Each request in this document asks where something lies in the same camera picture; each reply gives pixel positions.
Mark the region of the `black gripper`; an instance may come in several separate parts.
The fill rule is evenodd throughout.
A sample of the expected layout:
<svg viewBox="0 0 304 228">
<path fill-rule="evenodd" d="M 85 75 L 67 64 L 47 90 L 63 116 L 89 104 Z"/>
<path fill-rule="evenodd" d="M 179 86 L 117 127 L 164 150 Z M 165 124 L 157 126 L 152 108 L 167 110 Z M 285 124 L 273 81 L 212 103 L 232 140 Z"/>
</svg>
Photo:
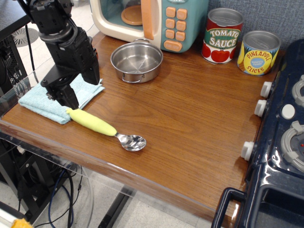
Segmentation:
<svg viewBox="0 0 304 228">
<path fill-rule="evenodd" d="M 47 96 L 61 106 L 73 110 L 79 107 L 70 84 L 81 74 L 85 82 L 99 84 L 97 52 L 92 38 L 68 16 L 47 14 L 38 16 L 39 36 L 55 62 L 55 67 L 42 80 Z"/>
</svg>

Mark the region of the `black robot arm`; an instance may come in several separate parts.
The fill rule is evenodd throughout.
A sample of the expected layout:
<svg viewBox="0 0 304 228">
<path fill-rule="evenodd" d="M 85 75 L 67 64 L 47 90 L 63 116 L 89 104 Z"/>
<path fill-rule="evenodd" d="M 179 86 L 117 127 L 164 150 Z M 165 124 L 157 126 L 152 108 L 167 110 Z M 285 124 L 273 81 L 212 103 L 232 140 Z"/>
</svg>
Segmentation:
<svg viewBox="0 0 304 228">
<path fill-rule="evenodd" d="M 20 0 L 20 6 L 36 24 L 39 37 L 45 42 L 54 66 L 41 82 L 49 99 L 73 110 L 79 107 L 70 84 L 81 75 L 89 84 L 100 80 L 98 54 L 92 38 L 71 18 L 70 0 Z"/>
</svg>

